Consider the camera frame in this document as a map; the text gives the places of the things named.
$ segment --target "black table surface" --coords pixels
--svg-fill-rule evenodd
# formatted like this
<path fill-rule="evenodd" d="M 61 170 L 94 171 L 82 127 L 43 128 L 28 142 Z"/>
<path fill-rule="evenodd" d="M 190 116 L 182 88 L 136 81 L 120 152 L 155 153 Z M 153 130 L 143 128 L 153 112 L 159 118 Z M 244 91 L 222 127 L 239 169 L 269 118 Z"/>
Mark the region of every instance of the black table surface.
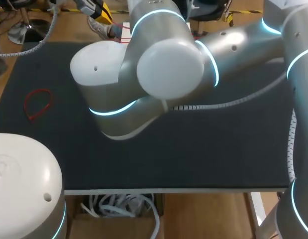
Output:
<path fill-rule="evenodd" d="M 170 111 L 138 136 L 113 141 L 98 129 L 70 73 L 71 58 L 84 46 L 47 43 L 19 57 L 0 100 L 0 132 L 26 135 L 47 146 L 60 164 L 66 190 L 288 186 L 293 102 L 286 80 L 230 108 Z M 215 90 L 189 104 L 239 99 L 268 85 L 283 69 L 281 63 L 268 63 L 221 79 Z M 30 122 L 23 102 L 40 88 L 49 89 L 54 102 Z M 34 97 L 29 110 L 44 106 L 44 97 Z"/>

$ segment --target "silver robot arm segment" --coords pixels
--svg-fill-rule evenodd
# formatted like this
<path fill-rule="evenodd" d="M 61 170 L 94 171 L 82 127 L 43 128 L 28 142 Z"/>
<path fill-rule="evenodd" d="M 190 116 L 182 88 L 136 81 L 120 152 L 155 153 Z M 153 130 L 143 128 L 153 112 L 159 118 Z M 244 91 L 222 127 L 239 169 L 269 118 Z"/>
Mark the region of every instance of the silver robot arm segment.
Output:
<path fill-rule="evenodd" d="M 308 239 L 308 0 L 265 0 L 262 20 L 197 41 L 170 0 L 128 4 L 132 38 L 127 49 L 118 50 L 112 80 L 99 84 L 94 77 L 96 81 L 86 84 L 75 73 L 82 60 L 74 57 L 71 62 L 74 79 L 102 132 L 115 140 L 134 137 L 232 72 L 284 56 L 298 123 L 305 129 L 302 168 L 257 238 L 268 239 L 277 231 L 283 239 Z"/>
<path fill-rule="evenodd" d="M 168 10 L 177 10 L 171 1 L 164 0 L 162 3 L 169 7 Z M 185 104 L 199 94 L 211 90 L 232 72 L 283 56 L 281 35 L 268 31 L 263 21 L 209 34 L 194 42 L 188 27 L 177 12 L 159 12 L 159 10 L 167 10 L 167 7 L 156 9 L 157 6 L 159 6 L 158 3 L 142 1 L 133 7 L 131 12 L 132 38 L 123 61 L 120 61 L 121 68 L 115 83 L 97 87 L 79 83 L 102 132 L 109 138 L 116 140 L 131 138 L 170 108 Z M 166 50 L 164 43 L 167 42 L 166 46 L 171 48 L 168 41 L 172 41 L 175 45 L 180 43 L 180 47 L 175 47 L 175 51 L 179 52 L 179 57 L 183 54 L 183 57 L 190 61 L 179 63 L 179 60 L 174 59 L 174 65 L 171 62 L 163 66 L 157 64 L 163 61 L 163 58 L 148 57 L 145 59 L 148 66 L 143 64 L 142 68 L 150 71 L 151 67 L 157 66 L 157 69 L 151 71 L 151 74 L 148 73 L 149 78 L 146 79 L 144 76 L 143 83 L 141 83 L 138 70 L 142 57 L 146 51 L 150 52 L 150 56 L 155 55 L 156 52 L 163 55 L 159 47 L 162 46 L 162 50 Z M 198 68 L 192 68 L 192 71 L 196 72 L 202 65 L 202 73 L 196 76 L 197 81 L 194 85 L 184 86 L 182 80 L 191 82 L 188 81 L 191 77 L 187 76 L 179 80 L 180 76 L 176 73 L 180 70 L 176 69 L 185 68 L 187 71 L 186 66 L 192 65 L 198 65 Z M 156 73 L 159 69 L 165 70 L 168 67 L 171 70 L 167 71 L 167 69 L 166 75 L 163 75 L 164 72 L 160 75 L 159 72 Z M 146 81 L 156 92 L 149 94 L 150 89 L 148 92 L 145 91 L 146 87 L 143 85 Z M 189 90 L 187 93 L 181 92 L 173 99 L 163 97 L 171 95 L 169 93 L 178 94 L 179 92 L 172 91 L 179 88 Z M 165 95 L 158 95 L 162 91 L 165 91 Z"/>

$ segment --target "wooden floor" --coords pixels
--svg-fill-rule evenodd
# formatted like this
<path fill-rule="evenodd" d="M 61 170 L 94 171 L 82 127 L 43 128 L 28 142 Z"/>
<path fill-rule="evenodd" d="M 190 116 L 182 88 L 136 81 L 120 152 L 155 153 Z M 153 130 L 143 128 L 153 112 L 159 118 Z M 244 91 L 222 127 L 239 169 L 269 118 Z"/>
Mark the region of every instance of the wooden floor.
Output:
<path fill-rule="evenodd" d="M 119 10 L 117 0 L 113 1 L 116 10 Z M 233 0 L 232 10 L 259 10 L 262 9 L 262 0 Z M 73 2 L 68 3 L 68 8 L 74 8 Z M 30 18 L 41 18 L 51 21 L 51 15 L 48 13 L 31 12 Z M 116 22 L 128 19 L 128 15 L 115 14 Z M 261 18 L 260 14 L 235 14 L 235 25 L 241 25 L 252 20 Z M 7 31 L 14 23 L 20 20 L 20 15 L 14 19 L 4 22 L 0 26 L 0 34 Z M 196 22 L 191 22 L 192 29 L 197 27 Z M 228 27 L 225 22 L 207 22 L 204 24 L 204 30 L 208 32 L 218 31 Z M 49 41 L 69 41 L 69 42 L 95 42 L 99 41 L 97 34 L 93 33 L 88 25 L 87 18 L 80 13 L 61 13 L 57 21 L 56 27 Z M 0 47 L 2 52 L 18 52 L 21 46 L 13 44 L 7 38 L 7 33 L 1 35 Z M 8 71 L 0 77 L 0 96 L 8 81 L 16 58 L 8 58 Z M 252 237 L 251 226 L 247 214 L 243 194 L 169 194 L 166 195 L 165 215 L 163 218 L 163 232 L 160 238 L 166 239 L 250 239 Z M 94 232 L 94 236 L 87 237 L 85 230 L 91 232 L 94 226 L 88 225 L 86 221 L 82 224 L 75 222 L 73 224 L 77 236 L 73 239 L 80 238 L 118 238 L 113 232 L 124 230 L 132 230 L 130 236 L 124 238 L 148 238 L 137 233 L 139 228 L 145 229 L 145 226 L 133 226 L 132 224 L 109 226 L 106 224 L 99 230 Z"/>

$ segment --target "person's foot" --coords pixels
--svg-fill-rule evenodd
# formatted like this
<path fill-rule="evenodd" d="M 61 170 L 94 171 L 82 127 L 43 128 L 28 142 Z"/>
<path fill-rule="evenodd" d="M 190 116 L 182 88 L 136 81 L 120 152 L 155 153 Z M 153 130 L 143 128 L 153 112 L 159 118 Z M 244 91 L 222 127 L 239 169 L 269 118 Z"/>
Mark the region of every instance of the person's foot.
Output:
<path fill-rule="evenodd" d="M 102 40 L 113 39 L 115 36 L 111 34 L 112 25 L 106 25 L 95 21 L 93 18 L 88 16 L 88 24 L 92 31 L 96 32 Z"/>

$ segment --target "white cable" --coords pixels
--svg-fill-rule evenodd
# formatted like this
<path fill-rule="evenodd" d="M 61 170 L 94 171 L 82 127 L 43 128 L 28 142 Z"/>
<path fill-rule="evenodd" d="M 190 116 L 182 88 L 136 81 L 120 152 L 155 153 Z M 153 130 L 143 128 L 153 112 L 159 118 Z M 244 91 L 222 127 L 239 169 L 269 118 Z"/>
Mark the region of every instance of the white cable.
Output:
<path fill-rule="evenodd" d="M 141 194 L 137 194 L 137 195 L 130 195 L 130 196 L 127 196 L 127 197 L 137 197 L 137 198 L 140 198 L 144 201 L 146 201 L 153 209 L 153 213 L 154 213 L 154 217 L 155 217 L 155 222 L 156 222 L 156 225 L 155 225 L 155 229 L 153 231 L 153 234 L 152 236 L 150 237 L 150 239 L 155 239 L 157 234 L 158 234 L 158 231 L 159 231 L 159 226 L 160 226 L 160 221 L 159 221 L 159 216 L 158 216 L 158 212 L 157 212 L 157 209 L 156 209 L 156 206 L 155 204 L 153 203 L 153 201 L 151 201 L 149 198 L 145 197 L 144 195 L 141 195 Z"/>
<path fill-rule="evenodd" d="M 138 217 L 145 202 L 149 205 L 147 211 L 153 210 L 155 217 L 155 229 L 150 239 L 155 239 L 160 226 L 159 216 L 157 209 L 154 204 L 154 194 L 151 194 L 152 200 L 141 194 L 106 194 L 104 195 L 98 203 L 98 210 L 101 215 L 95 212 L 95 206 L 97 206 L 97 200 L 99 195 L 89 195 L 89 208 L 81 203 L 81 207 L 88 212 L 94 218 L 116 218 L 116 217 Z"/>
<path fill-rule="evenodd" d="M 30 54 L 30 53 L 40 49 L 46 43 L 46 41 L 49 39 L 49 37 L 50 37 L 50 35 L 53 31 L 53 28 L 55 26 L 56 19 L 58 17 L 58 7 L 56 5 L 53 5 L 53 10 L 54 10 L 54 13 L 53 13 L 53 17 L 52 17 L 52 21 L 51 21 L 48 33 L 46 34 L 44 39 L 39 44 L 37 44 L 35 47 L 33 47 L 32 49 L 27 50 L 27 51 L 16 52 L 16 53 L 0 53 L 0 58 L 11 57 L 11 56 L 24 56 L 24 55 Z"/>
<path fill-rule="evenodd" d="M 295 173 L 293 166 L 293 149 L 294 149 L 296 127 L 297 127 L 297 116 L 293 109 L 291 123 L 290 123 L 290 130 L 289 130 L 289 142 L 288 142 L 288 173 L 289 173 L 290 183 L 292 183 L 295 180 Z"/>
<path fill-rule="evenodd" d="M 252 100 L 252 99 L 266 93 L 267 91 L 269 91 L 272 88 L 274 88 L 275 86 L 277 86 L 284 79 L 286 79 L 286 73 L 285 72 L 281 76 L 279 76 L 274 82 L 270 83 L 269 85 L 267 85 L 263 89 L 255 92 L 253 94 L 250 94 L 246 97 L 243 97 L 239 100 L 235 100 L 235 101 L 231 101 L 231 102 L 227 102 L 227 103 L 223 103 L 223 104 L 216 104 L 216 105 L 176 106 L 176 107 L 173 107 L 173 110 L 175 110 L 175 111 L 215 110 L 215 109 L 235 106 L 235 105 L 241 104 L 243 102 Z"/>

